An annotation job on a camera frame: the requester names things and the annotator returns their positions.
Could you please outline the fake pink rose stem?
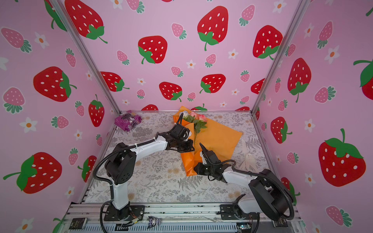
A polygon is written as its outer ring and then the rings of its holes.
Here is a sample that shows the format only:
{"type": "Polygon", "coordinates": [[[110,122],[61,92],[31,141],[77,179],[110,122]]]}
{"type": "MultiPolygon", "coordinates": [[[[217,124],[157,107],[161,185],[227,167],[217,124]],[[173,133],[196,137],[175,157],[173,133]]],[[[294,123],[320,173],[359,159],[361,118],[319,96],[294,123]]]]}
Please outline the fake pink rose stem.
{"type": "Polygon", "coordinates": [[[204,115],[199,115],[195,112],[191,112],[191,116],[194,118],[194,140],[196,140],[196,137],[200,131],[207,128],[207,118],[204,115]]]}

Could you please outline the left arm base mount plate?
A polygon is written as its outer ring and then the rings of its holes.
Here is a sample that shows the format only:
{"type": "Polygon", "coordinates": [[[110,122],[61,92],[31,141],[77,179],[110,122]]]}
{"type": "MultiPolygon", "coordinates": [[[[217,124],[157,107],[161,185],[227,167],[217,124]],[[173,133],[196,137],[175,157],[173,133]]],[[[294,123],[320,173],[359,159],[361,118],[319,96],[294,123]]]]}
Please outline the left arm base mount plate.
{"type": "Polygon", "coordinates": [[[118,210],[110,204],[106,210],[104,221],[131,221],[135,218],[142,220],[144,212],[144,205],[127,205],[118,210]]]}

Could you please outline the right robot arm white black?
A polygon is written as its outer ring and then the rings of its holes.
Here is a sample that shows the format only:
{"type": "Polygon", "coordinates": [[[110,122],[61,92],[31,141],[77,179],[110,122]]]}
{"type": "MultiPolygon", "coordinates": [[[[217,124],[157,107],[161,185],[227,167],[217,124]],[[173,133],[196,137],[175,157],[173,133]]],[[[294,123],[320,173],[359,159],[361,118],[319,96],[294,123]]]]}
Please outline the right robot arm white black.
{"type": "Polygon", "coordinates": [[[221,215],[244,220],[256,214],[256,219],[259,219],[260,213],[255,210],[260,209],[261,213],[273,221],[294,219],[292,195],[272,171],[264,169],[262,172],[255,173],[239,170],[236,168],[235,160],[221,161],[214,151],[208,150],[203,144],[200,146],[202,149],[200,156],[203,161],[194,168],[198,175],[207,176],[210,181],[248,187],[254,196],[250,199],[245,198],[245,194],[240,195],[227,206],[228,210],[221,208],[221,215]]]}

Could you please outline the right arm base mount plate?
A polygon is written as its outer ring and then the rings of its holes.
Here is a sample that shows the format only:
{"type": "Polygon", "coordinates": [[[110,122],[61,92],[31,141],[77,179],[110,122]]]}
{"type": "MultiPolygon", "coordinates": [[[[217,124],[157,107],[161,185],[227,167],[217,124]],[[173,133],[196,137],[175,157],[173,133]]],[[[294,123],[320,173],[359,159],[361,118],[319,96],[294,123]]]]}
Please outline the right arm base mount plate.
{"type": "Polygon", "coordinates": [[[256,212],[244,213],[239,209],[238,205],[222,204],[217,213],[223,220],[257,220],[259,215],[256,212]]]}

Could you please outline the orange wrapping paper sheet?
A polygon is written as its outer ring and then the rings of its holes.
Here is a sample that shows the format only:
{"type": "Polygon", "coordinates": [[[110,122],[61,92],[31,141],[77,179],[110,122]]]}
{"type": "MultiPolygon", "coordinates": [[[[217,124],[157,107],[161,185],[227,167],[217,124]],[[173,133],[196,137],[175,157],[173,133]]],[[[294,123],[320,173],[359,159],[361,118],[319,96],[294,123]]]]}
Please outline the orange wrapping paper sheet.
{"type": "Polygon", "coordinates": [[[193,140],[194,152],[181,154],[185,173],[187,176],[194,176],[197,173],[194,168],[202,162],[200,144],[203,144],[208,150],[212,150],[218,159],[224,161],[232,158],[233,152],[242,136],[241,132],[222,125],[212,119],[207,118],[207,127],[199,133],[194,131],[192,123],[182,120],[181,124],[191,130],[190,139],[193,140]]]}

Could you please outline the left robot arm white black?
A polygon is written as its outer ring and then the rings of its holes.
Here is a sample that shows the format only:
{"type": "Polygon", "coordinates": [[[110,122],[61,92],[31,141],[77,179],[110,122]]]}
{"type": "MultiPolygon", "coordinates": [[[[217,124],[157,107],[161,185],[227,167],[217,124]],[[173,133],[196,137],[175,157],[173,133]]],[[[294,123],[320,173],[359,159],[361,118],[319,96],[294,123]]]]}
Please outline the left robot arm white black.
{"type": "Polygon", "coordinates": [[[104,221],[131,221],[143,217],[143,206],[132,207],[128,199],[128,184],[136,162],[153,153],[174,150],[178,153],[195,151],[191,131],[182,125],[181,113],[173,128],[142,143],[125,145],[119,143],[108,156],[93,170],[93,178],[107,182],[110,187],[110,201],[104,202],[100,210],[100,223],[104,221]]]}

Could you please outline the fake pale rose stem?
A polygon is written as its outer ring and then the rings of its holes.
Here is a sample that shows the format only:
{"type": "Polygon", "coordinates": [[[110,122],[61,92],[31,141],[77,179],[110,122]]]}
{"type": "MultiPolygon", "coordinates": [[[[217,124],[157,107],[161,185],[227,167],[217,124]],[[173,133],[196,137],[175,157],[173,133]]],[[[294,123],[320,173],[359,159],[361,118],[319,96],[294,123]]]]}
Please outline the fake pale rose stem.
{"type": "Polygon", "coordinates": [[[194,117],[194,116],[191,116],[191,115],[184,115],[184,116],[183,116],[183,120],[184,120],[184,121],[187,121],[187,122],[189,122],[189,123],[193,123],[194,120],[195,120],[195,117],[194,117]]]}

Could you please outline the white ribbon strip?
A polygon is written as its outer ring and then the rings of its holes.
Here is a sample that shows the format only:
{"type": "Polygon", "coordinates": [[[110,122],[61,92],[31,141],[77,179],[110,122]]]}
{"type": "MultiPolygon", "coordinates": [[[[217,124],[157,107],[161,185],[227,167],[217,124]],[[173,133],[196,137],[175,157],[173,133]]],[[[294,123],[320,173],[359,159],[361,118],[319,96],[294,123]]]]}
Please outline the white ribbon strip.
{"type": "Polygon", "coordinates": [[[256,159],[251,153],[248,152],[246,141],[242,141],[241,148],[244,155],[244,160],[239,166],[239,170],[257,172],[256,159]]]}

